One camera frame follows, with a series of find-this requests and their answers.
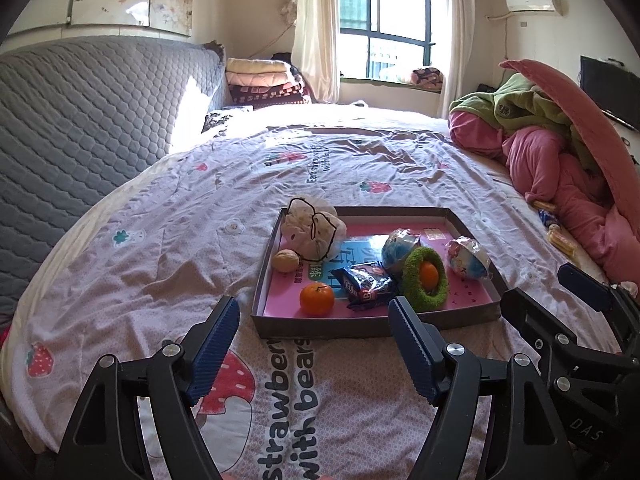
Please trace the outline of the window with dark frame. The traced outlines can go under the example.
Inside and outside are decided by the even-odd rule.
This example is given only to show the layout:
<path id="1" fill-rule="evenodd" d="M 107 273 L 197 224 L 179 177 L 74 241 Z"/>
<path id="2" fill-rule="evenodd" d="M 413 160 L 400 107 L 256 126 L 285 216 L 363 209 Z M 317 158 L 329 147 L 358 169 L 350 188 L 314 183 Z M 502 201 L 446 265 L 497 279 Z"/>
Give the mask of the window with dark frame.
<path id="1" fill-rule="evenodd" d="M 340 76 L 401 82 L 431 62 L 432 0 L 338 0 Z"/>

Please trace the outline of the red white toy ball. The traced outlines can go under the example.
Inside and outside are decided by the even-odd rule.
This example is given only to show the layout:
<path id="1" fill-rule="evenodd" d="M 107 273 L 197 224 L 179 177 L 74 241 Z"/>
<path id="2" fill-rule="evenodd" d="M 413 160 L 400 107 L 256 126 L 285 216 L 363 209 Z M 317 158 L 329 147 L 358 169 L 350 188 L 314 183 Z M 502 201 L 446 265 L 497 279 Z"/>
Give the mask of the red white toy ball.
<path id="1" fill-rule="evenodd" d="M 459 278 L 482 280 L 490 274 L 491 260 L 485 248 L 472 237 L 459 236 L 446 244 L 446 263 Z"/>

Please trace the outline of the blue pink toy ball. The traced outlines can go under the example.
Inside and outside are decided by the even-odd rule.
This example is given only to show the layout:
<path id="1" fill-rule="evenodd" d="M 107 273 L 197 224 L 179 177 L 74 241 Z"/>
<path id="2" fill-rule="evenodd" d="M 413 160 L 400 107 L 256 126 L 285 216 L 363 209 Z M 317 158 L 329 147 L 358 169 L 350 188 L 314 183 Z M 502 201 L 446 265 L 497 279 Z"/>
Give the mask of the blue pink toy ball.
<path id="1" fill-rule="evenodd" d="M 387 272 L 398 274 L 404 262 L 416 248 L 421 246 L 421 237 L 410 229 L 393 230 L 381 249 L 382 265 Z"/>

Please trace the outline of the yellow biscuit packet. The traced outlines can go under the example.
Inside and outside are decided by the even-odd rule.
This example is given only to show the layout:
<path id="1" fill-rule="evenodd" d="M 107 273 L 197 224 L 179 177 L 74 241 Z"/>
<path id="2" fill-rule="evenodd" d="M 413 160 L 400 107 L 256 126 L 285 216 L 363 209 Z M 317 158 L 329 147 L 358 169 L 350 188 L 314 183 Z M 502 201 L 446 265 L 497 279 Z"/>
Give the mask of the yellow biscuit packet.
<path id="1" fill-rule="evenodd" d="M 534 200 L 532 206 L 538 210 L 548 211 L 550 214 L 554 214 L 556 211 L 555 205 L 543 202 L 542 200 Z"/>
<path id="2" fill-rule="evenodd" d="M 578 249 L 577 244 L 572 240 L 558 224 L 548 226 L 546 234 L 548 242 L 557 250 L 578 266 Z"/>

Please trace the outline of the blue candy wrapper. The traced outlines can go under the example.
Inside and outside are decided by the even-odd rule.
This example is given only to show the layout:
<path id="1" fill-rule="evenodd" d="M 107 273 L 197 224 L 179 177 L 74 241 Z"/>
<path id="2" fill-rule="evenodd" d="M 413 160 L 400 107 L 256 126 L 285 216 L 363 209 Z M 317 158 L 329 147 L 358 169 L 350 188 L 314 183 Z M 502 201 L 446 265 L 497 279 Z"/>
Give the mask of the blue candy wrapper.
<path id="1" fill-rule="evenodd" d="M 555 217 L 554 214 L 552 214 L 552 212 L 545 210 L 545 209 L 539 209 L 538 210 L 538 217 L 541 221 L 541 223 L 544 225 L 544 227 L 546 229 L 550 229 L 552 226 L 560 226 L 561 223 L 559 222 L 558 218 Z"/>

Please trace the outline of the cream hair scrunchie bag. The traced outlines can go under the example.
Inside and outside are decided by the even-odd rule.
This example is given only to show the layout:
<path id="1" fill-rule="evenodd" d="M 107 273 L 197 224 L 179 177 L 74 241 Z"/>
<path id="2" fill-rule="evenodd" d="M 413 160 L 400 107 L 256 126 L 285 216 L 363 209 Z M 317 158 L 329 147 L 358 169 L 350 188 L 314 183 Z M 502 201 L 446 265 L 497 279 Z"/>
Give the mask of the cream hair scrunchie bag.
<path id="1" fill-rule="evenodd" d="M 347 226 L 323 198 L 296 196 L 288 202 L 280 232 L 286 248 L 307 262 L 319 263 L 337 257 Z"/>

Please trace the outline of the orange tangerine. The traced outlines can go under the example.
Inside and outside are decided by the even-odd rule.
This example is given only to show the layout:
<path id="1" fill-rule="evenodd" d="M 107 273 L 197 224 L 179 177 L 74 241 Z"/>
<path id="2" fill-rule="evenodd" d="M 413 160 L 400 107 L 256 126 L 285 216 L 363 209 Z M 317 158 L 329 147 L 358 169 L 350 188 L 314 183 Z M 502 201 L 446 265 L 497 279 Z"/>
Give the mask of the orange tangerine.
<path id="1" fill-rule="evenodd" d="M 299 309 L 304 315 L 327 316 L 334 307 L 335 296 L 333 289 L 321 282 L 306 285 L 299 293 Z"/>
<path id="2" fill-rule="evenodd" d="M 439 272 L 431 261 L 422 261 L 419 268 L 419 278 L 422 288 L 426 292 L 435 290 L 439 283 Z"/>

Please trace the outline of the grey quilted headboard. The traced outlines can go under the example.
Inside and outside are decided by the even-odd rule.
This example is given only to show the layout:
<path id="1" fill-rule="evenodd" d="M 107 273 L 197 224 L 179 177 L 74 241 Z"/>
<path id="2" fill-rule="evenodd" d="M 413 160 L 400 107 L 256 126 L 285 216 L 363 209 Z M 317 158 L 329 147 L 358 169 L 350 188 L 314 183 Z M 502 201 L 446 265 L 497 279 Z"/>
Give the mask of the grey quilted headboard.
<path id="1" fill-rule="evenodd" d="M 186 88 L 195 125 L 224 105 L 226 52 L 134 36 L 73 37 L 1 55 L 1 323 L 62 236 L 169 152 Z"/>

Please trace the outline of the brown walnut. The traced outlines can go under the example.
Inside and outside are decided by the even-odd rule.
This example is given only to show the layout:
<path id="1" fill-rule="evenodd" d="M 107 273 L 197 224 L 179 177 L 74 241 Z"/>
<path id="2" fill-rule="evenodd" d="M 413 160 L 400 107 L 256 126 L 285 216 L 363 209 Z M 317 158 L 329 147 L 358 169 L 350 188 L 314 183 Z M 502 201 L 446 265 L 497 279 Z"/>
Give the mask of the brown walnut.
<path id="1" fill-rule="evenodd" d="M 274 270 L 287 274 L 294 272 L 300 263 L 299 255 L 292 249 L 281 249 L 271 258 L 271 265 Z"/>

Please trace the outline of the dark shallow box pink bottom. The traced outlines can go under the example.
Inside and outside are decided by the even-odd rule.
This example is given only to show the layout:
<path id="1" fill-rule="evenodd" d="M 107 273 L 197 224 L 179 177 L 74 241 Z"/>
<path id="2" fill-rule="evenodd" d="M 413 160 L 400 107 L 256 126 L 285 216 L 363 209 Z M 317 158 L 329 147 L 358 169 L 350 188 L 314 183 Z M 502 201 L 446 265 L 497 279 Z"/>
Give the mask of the dark shallow box pink bottom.
<path id="1" fill-rule="evenodd" d="M 305 214 L 291 226 L 294 206 Z M 262 338 L 372 338 L 406 296 L 440 330 L 493 321 L 508 286 L 447 208 L 340 207 L 303 200 L 280 211 L 262 258 L 252 317 Z"/>

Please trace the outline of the pink quilt pile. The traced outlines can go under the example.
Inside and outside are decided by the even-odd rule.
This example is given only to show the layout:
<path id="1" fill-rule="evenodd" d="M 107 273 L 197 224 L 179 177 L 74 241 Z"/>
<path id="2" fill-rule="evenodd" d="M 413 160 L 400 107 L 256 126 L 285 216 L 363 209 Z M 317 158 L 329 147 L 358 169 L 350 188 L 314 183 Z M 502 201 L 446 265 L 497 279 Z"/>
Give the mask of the pink quilt pile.
<path id="1" fill-rule="evenodd" d="M 454 114 L 449 131 L 458 148 L 503 164 L 527 203 L 556 206 L 570 232 L 613 282 L 639 279 L 639 175 L 622 138 L 597 104 L 570 78 L 533 60 L 506 61 L 503 67 L 540 87 L 577 127 L 597 163 L 582 168 L 559 133 L 541 126 L 519 128 L 510 136 L 470 114 Z"/>

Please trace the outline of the cream curtain left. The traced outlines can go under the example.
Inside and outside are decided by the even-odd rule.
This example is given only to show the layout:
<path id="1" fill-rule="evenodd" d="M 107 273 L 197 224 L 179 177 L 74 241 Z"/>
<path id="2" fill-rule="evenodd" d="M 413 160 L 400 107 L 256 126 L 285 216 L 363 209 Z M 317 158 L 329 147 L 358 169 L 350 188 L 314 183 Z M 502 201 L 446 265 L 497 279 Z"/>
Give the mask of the cream curtain left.
<path id="1" fill-rule="evenodd" d="M 338 0 L 283 0 L 280 14 L 294 28 L 292 61 L 302 71 L 314 98 L 321 103 L 337 102 L 341 82 Z"/>

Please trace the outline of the black television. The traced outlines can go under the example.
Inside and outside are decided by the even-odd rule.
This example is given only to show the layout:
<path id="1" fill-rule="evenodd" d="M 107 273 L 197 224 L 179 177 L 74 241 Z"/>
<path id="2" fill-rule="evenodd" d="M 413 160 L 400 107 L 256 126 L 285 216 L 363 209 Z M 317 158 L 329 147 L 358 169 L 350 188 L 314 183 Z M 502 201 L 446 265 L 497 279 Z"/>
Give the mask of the black television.
<path id="1" fill-rule="evenodd" d="M 632 130 L 639 130 L 640 79 L 624 63 L 582 55 L 579 85 L 601 110 Z"/>

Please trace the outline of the blue cookie snack packet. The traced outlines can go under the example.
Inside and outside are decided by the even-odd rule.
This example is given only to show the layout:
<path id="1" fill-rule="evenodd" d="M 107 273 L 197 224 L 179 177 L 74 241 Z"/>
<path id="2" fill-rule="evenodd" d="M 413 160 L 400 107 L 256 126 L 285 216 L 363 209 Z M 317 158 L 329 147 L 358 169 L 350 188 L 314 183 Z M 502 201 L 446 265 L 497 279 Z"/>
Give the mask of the blue cookie snack packet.
<path id="1" fill-rule="evenodd" d="M 332 269 L 330 274 L 346 292 L 347 307 L 352 311 L 387 306 L 398 294 L 394 280 L 378 261 Z"/>

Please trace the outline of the cream curtain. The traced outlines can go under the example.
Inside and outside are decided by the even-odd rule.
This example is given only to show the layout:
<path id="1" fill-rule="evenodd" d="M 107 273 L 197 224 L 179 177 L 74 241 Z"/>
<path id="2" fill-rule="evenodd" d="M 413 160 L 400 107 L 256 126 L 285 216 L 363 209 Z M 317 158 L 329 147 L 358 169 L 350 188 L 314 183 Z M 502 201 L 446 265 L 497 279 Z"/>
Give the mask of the cream curtain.
<path id="1" fill-rule="evenodd" d="M 446 0 L 444 83 L 440 90 L 439 115 L 447 118 L 452 102 L 462 96 L 463 79 L 471 58 L 475 32 L 475 0 Z"/>
<path id="2" fill-rule="evenodd" d="M 294 28 L 292 61 L 302 71 L 314 98 L 321 103 L 337 102 L 341 82 L 338 0 L 283 0 L 280 14 Z"/>

